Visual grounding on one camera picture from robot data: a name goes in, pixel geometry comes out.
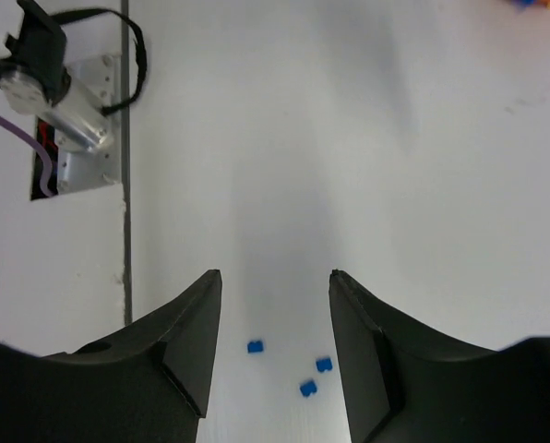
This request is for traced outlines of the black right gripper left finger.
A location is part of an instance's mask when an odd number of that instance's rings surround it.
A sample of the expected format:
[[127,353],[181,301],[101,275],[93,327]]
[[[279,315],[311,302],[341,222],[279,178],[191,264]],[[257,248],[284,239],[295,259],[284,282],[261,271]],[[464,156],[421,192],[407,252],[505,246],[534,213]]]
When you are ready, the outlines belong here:
[[74,353],[0,343],[0,442],[193,442],[221,316],[209,270],[171,302]]

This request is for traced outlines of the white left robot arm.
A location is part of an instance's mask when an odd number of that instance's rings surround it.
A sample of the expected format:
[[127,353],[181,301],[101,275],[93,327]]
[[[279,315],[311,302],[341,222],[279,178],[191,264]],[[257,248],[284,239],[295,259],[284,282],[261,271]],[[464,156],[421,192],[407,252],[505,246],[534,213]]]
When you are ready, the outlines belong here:
[[18,36],[7,35],[0,57],[0,90],[19,114],[35,115],[59,130],[73,151],[97,151],[114,142],[103,101],[65,66],[62,25],[34,1],[19,1]]

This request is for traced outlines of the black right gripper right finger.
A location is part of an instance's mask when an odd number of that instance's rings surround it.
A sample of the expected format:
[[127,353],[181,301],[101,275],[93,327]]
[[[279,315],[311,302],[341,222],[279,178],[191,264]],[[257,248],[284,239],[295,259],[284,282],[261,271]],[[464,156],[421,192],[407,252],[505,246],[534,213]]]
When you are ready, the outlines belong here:
[[354,442],[550,442],[550,337],[492,351],[439,332],[329,278]]

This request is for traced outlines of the small blue lego stud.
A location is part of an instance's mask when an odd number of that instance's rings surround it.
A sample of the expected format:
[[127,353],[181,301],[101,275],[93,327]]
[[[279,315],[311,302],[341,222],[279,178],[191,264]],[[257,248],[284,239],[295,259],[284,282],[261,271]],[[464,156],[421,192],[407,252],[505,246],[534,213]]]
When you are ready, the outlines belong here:
[[252,340],[247,343],[246,349],[248,353],[263,353],[265,345],[262,340]]

